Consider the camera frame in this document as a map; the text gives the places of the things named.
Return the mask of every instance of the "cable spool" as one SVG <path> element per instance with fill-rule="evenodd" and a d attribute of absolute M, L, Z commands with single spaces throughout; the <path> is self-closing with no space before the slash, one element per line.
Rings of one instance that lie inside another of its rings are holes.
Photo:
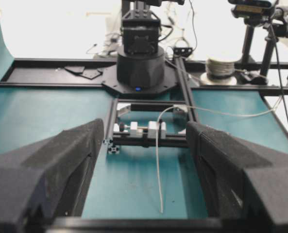
<path fill-rule="evenodd" d="M 205 85 L 236 85 L 235 61 L 226 53 L 210 56 L 205 64 L 206 73 L 201 76 Z"/>

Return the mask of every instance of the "black cylindrical base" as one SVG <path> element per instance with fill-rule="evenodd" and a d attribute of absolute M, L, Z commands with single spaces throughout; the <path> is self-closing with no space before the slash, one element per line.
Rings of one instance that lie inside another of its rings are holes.
<path fill-rule="evenodd" d="M 164 79 L 164 50 L 153 55 L 130 55 L 123 46 L 118 49 L 117 80 L 135 88 L 150 88 Z"/>

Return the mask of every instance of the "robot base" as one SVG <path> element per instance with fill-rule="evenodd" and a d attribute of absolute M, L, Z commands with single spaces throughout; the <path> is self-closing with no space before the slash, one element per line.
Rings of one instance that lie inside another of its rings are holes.
<path fill-rule="evenodd" d="M 104 81 L 102 82 L 102 85 L 109 88 L 109 90 L 121 94 L 122 96 L 129 97 L 154 97 L 174 88 L 178 84 L 176 78 L 176 70 L 167 65 L 165 65 L 164 78 L 161 83 L 149 88 L 130 87 L 126 84 L 119 82 L 117 79 L 117 66 L 105 68 L 103 70 L 103 78 Z"/>

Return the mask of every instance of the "black cable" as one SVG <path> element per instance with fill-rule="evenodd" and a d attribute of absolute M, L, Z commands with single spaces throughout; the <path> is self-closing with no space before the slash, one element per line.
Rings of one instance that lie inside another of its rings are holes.
<path fill-rule="evenodd" d="M 164 24 L 162 24 L 161 26 L 162 26 L 162 27 L 165 27 L 165 28 L 171 28 L 171 31 L 170 31 L 166 36 L 164 36 L 163 38 L 161 38 L 160 40 L 158 40 L 158 42 L 161 42 L 161 41 L 163 41 L 163 40 L 166 40 L 166 39 L 173 33 L 173 31 L 174 31 L 174 28 L 173 28 L 172 25 L 164 25 Z"/>
<path fill-rule="evenodd" d="M 281 76 L 279 51 L 278 51 L 277 41 L 276 41 L 276 37 L 275 37 L 275 33 L 274 33 L 274 29 L 273 29 L 272 24 L 270 25 L 270 28 L 271 28 L 271 33 L 272 33 L 274 46 L 275 46 L 276 60 L 277 60 L 277 64 L 278 64 L 278 73 L 279 73 L 279 80 L 280 80 L 280 85 L 281 85 L 282 99 L 283 99 L 283 103 L 284 103 L 284 109 L 285 109 L 286 118 L 287 118 L 287 121 L 288 121 L 288 108 L 287 108 L 286 101 L 285 101 L 285 93 L 284 93 L 284 87 L 283 87 L 282 76 Z"/>
<path fill-rule="evenodd" d="M 193 8 L 193 5 L 192 5 L 191 0 L 189 0 L 189 3 L 190 3 L 191 10 L 192 10 L 192 29 L 193 29 L 194 37 L 195 37 L 195 39 L 196 39 L 196 46 L 195 46 L 195 48 L 192 50 L 192 52 L 191 52 L 191 54 L 192 54 L 192 53 L 197 49 L 197 47 L 198 47 L 198 38 L 197 38 L 197 34 L 196 34 L 196 29 L 195 29 L 195 26 L 194 26 L 194 18 L 195 18 L 196 13 L 195 13 L 195 10 L 194 10 L 194 8 Z M 188 54 L 188 52 L 183 53 L 183 54 L 181 54 L 181 55 L 179 55 L 179 56 L 176 56 L 176 57 L 173 56 L 172 59 L 174 59 L 174 58 L 180 58 L 180 57 L 182 57 L 182 56 L 184 56 L 184 55 L 186 55 L 186 54 Z"/>

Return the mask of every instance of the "white cable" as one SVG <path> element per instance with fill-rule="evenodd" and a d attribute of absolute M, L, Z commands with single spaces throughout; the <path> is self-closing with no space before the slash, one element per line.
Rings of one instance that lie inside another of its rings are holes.
<path fill-rule="evenodd" d="M 281 101 L 278 99 L 277 103 L 274 105 L 273 108 L 264 111 L 262 113 L 258 113 L 258 114 L 248 114 L 248 115 L 241 115 L 241 114 L 231 114 L 231 113 L 224 113 L 224 112 L 220 112 L 220 111 L 216 111 L 216 110 L 212 110 L 212 109 L 206 109 L 206 108 L 200 108 L 200 107 L 193 107 L 193 106 L 186 106 L 186 105 L 182 105 L 183 107 L 187 107 L 189 109 L 199 109 L 202 111 L 207 111 L 207 112 L 211 112 L 211 113 L 215 113 L 215 114 L 220 114 L 220 115 L 226 115 L 226 116 L 231 116 L 231 117 L 258 117 L 258 116 L 262 116 L 262 115 L 266 115 L 270 112 L 276 111 L 276 109 L 278 108 L 279 104 L 281 103 Z M 158 117 L 157 120 L 157 129 L 156 129 L 156 134 L 155 134 L 155 155 L 156 155 L 156 164 L 157 164 L 157 179 L 158 179 L 158 185 L 159 185 L 159 195 L 160 195 L 160 213 L 163 214 L 163 195 L 162 195 L 162 187 L 161 187 L 161 179 L 160 179 L 160 166 L 159 166 L 159 146 L 158 146 L 158 136 L 159 136 L 159 121 L 161 119 L 161 117 L 163 116 L 164 113 L 166 113 L 167 111 L 177 108 L 178 106 L 173 106 L 173 107 L 169 107 L 167 109 L 165 109 Z"/>

